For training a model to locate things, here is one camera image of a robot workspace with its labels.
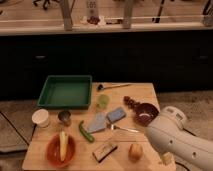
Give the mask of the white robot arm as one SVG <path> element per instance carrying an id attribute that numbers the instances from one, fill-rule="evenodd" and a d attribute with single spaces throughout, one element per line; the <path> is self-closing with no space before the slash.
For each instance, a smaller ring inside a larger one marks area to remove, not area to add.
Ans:
<path id="1" fill-rule="evenodd" d="M 146 136 L 159 155 L 170 152 L 203 171 L 213 171 L 213 141 L 185 132 L 186 121 L 181 110 L 167 106 L 146 127 Z"/>

